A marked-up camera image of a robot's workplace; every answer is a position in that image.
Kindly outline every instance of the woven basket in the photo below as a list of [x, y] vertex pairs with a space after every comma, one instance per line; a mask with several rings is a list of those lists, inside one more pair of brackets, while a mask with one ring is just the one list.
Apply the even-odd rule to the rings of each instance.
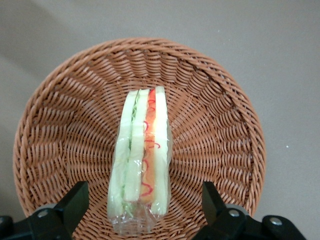
[[126, 239], [107, 220], [112, 156], [128, 91], [164, 86], [173, 153], [169, 212], [141, 239], [190, 239], [206, 224], [202, 183], [253, 215], [265, 175], [265, 144], [253, 107], [223, 67], [165, 39], [108, 41], [58, 66], [28, 101], [13, 169], [26, 216], [89, 182], [90, 206], [75, 239]]

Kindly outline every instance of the wrapped sandwich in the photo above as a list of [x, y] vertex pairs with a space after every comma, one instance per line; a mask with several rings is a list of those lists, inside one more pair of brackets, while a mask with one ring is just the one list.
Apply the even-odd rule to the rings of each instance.
[[165, 89], [130, 91], [122, 110], [107, 215], [120, 234], [150, 232], [168, 211], [172, 139]]

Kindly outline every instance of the gray surface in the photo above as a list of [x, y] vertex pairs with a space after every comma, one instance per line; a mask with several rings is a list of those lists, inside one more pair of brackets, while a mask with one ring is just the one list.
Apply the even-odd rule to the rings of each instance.
[[12, 148], [25, 104], [80, 50], [162, 37], [217, 60], [247, 93], [267, 168], [255, 218], [281, 215], [308, 239], [320, 222], [320, 1], [0, 1], [0, 214], [23, 213]]

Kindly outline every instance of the plastic wrap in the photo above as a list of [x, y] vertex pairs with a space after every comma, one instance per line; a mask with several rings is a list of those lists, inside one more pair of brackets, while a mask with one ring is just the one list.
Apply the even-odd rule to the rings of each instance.
[[122, 110], [108, 189], [107, 215], [115, 232], [150, 232], [168, 212], [171, 154], [164, 88], [130, 91]]

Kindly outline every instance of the black clamp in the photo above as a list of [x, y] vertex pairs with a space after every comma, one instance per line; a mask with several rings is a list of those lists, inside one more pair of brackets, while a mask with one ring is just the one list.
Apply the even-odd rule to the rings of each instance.
[[54, 208], [37, 210], [17, 223], [0, 216], [0, 240], [72, 240], [88, 208], [88, 182], [79, 181]]
[[212, 182], [203, 183], [202, 209], [208, 225], [193, 240], [306, 240], [282, 216], [268, 215], [258, 222], [238, 207], [227, 207]]

